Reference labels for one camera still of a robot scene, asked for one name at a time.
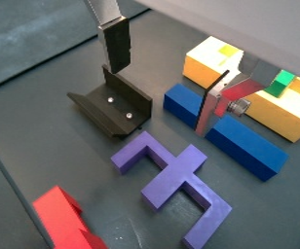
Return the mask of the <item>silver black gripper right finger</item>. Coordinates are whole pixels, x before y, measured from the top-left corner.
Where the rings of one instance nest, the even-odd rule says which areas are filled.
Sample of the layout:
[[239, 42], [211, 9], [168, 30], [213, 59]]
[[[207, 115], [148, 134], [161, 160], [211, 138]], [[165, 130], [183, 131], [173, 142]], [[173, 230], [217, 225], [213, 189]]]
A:
[[251, 101], [245, 99], [245, 96], [265, 88], [249, 76], [240, 74], [241, 79], [231, 80], [228, 74], [227, 70], [205, 89], [195, 126], [195, 131], [200, 136], [205, 136], [227, 112], [241, 116], [251, 106]]

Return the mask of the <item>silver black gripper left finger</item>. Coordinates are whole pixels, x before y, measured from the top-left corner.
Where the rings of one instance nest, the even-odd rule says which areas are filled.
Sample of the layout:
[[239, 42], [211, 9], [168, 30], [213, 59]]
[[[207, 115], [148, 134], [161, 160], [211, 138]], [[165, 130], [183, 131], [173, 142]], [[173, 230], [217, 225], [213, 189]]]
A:
[[105, 49], [110, 72], [117, 74], [130, 65], [129, 19], [117, 0], [84, 0], [98, 21], [98, 36]]

